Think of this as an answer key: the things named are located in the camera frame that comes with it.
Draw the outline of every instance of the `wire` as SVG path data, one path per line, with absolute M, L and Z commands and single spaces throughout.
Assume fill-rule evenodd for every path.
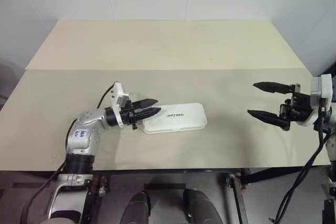
M 285 196 L 282 199 L 282 202 L 279 206 L 277 215 L 275 220 L 269 218 L 269 220 L 271 220 L 273 223 L 275 224 L 279 224 L 284 215 L 285 212 L 289 206 L 290 200 L 294 194 L 295 189 L 303 182 L 303 180 L 305 179 L 305 177 L 307 176 L 310 168 L 312 167 L 316 157 L 318 156 L 318 154 L 321 152 L 321 150 L 323 149 L 323 146 L 325 144 L 325 142 L 328 140 L 328 138 L 330 137 L 330 133 L 328 133 L 325 138 L 323 138 L 323 123 L 324 123 L 324 118 L 320 117 L 319 118 L 319 125 L 318 125 L 318 132 L 319 132 L 319 146 L 317 148 L 317 150 L 314 152 L 314 154 L 310 157 L 310 159 L 306 162 L 306 164 L 304 165 L 304 167 L 302 168 L 301 172 L 299 173 L 299 175 L 297 176 L 294 184 L 292 185 L 292 187 L 288 190 L 288 192 L 285 194 Z
M 108 94 L 108 92 L 111 91 L 111 89 L 113 88 L 114 84 L 109 87 L 105 93 L 102 95 L 102 97 L 99 100 L 99 103 L 97 105 L 97 109 L 100 108 L 102 101 L 104 100 L 105 96 Z M 67 131 L 67 135 L 65 138 L 65 149 L 67 149 L 68 146 L 68 138 L 69 138 L 69 134 L 71 131 L 71 128 L 73 127 L 73 125 L 75 124 L 77 118 L 73 120 L 73 122 L 70 124 L 70 127 Z M 30 200 L 26 203 L 26 205 L 23 207 L 22 212 L 21 212 L 21 218 L 20 218 L 20 224 L 27 224 L 28 222 L 28 213 L 29 213 L 29 208 L 31 206 L 31 204 L 33 203 L 34 199 L 42 192 L 42 190 L 60 173 L 60 171 L 62 170 L 62 168 L 65 165 L 65 161 L 61 164 L 61 166 L 52 174 L 52 176 L 34 193 L 34 195 L 30 198 Z
M 30 200 L 26 203 L 26 205 L 22 209 L 20 224 L 26 224 L 28 220 L 28 213 L 31 204 L 33 203 L 34 199 L 41 193 L 41 191 L 60 173 L 62 168 L 65 165 L 65 161 L 61 164 L 61 166 L 52 174 L 52 176 L 45 181 L 45 183 L 34 193 L 34 195 L 30 198 Z

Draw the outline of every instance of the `white wall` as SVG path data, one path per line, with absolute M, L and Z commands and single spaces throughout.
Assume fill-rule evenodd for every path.
M 57 19 L 271 19 L 313 74 L 336 60 L 335 0 L 0 0 L 0 64 L 20 77 Z

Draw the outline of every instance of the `table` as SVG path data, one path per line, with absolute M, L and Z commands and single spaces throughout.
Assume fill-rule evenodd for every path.
M 225 40 L 230 36 L 235 39 Z M 167 47 L 152 50 L 152 39 L 154 45 L 167 41 Z M 223 43 L 216 46 L 212 39 Z M 96 170 L 302 166 L 318 145 L 311 126 L 293 123 L 284 132 L 246 111 L 278 113 L 287 98 L 262 92 L 254 82 L 301 83 L 301 91 L 309 93 L 310 78 L 270 22 L 63 20 L 0 112 L 0 169 L 56 169 L 64 160 L 71 121 L 95 108 L 117 80 L 133 91 L 134 100 L 200 102 L 208 125 L 161 134 L 111 128 L 101 133 Z M 323 149 L 314 164 L 328 163 Z

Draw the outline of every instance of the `floor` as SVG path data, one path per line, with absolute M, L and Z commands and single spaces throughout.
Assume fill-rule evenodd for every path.
M 251 184 L 244 191 L 244 201 L 250 224 L 270 223 L 282 197 L 296 174 Z M 239 223 L 232 189 L 223 186 L 222 175 L 215 173 L 186 174 L 124 174 L 110 179 L 111 191 L 103 197 L 98 215 L 99 224 L 119 223 L 123 210 L 133 194 L 148 184 L 172 184 L 168 188 L 150 189 L 152 214 L 150 224 L 187 223 L 183 211 L 182 187 L 203 191 L 215 205 L 225 224 Z M 42 178 L 12 172 L 0 172 L 0 223 L 19 223 L 25 201 L 45 181 Z M 283 223 L 317 224 L 322 221 L 323 201 L 327 198 L 324 168 L 314 168 L 297 188 Z M 54 184 L 46 188 L 33 203 L 29 223 L 46 218 L 47 205 Z

